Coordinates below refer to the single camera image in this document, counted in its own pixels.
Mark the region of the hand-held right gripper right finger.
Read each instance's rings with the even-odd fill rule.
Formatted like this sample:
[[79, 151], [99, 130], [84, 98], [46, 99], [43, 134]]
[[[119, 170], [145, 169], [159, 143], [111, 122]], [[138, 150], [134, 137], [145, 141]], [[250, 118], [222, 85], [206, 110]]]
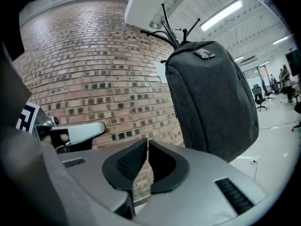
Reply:
[[134, 218], [142, 226], [248, 225], [267, 196], [247, 175], [209, 153], [150, 141], [149, 163], [151, 196]]

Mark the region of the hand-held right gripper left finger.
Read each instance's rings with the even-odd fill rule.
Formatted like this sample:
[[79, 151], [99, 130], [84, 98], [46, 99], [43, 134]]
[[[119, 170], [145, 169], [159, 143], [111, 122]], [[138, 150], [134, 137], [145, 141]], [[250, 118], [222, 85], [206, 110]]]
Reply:
[[135, 216], [133, 183], [147, 158], [147, 139], [63, 153], [59, 158], [92, 199], [124, 218]]

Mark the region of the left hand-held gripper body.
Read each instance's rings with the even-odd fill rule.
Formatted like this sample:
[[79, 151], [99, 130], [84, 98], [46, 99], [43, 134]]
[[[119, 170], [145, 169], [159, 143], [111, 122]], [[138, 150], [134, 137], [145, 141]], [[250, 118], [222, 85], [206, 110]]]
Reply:
[[44, 110], [36, 104], [27, 102], [22, 110], [16, 129], [26, 131], [39, 141], [50, 136], [50, 130], [59, 125], [59, 120], [54, 116], [48, 116]]

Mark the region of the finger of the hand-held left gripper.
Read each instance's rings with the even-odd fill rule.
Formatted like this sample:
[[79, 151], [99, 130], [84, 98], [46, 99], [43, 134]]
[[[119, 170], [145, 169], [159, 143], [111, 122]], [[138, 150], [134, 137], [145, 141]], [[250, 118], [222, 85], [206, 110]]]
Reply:
[[[55, 150], [57, 153], [91, 150], [93, 139], [103, 135], [105, 132], [106, 126], [103, 122], [56, 127]], [[69, 141], [63, 142], [60, 138], [61, 134], [67, 134]]]

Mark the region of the person's left hand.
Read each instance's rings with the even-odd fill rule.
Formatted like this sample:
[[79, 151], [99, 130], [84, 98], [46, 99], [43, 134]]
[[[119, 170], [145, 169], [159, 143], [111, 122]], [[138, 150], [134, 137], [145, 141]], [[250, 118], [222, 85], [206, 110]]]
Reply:
[[[60, 135], [60, 138], [63, 142], [68, 142], [69, 141], [69, 136], [67, 134], [61, 134]], [[45, 136], [43, 139], [42, 139], [43, 142], [46, 142], [46, 143], [50, 143], [52, 144], [52, 139], [51, 139], [51, 136], [50, 135], [47, 135]]]

